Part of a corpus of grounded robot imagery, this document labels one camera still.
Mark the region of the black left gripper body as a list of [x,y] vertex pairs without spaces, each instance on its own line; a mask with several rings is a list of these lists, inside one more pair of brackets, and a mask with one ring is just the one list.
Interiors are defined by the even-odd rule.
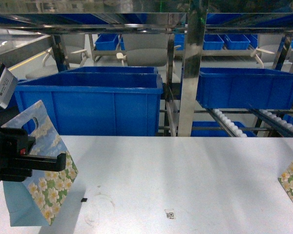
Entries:
[[[17,107],[0,111],[0,124],[19,113]],[[33,170],[60,172],[66,167],[66,154],[35,156],[30,151],[37,137],[29,136],[20,128],[0,127],[0,182],[23,182],[31,177]]]

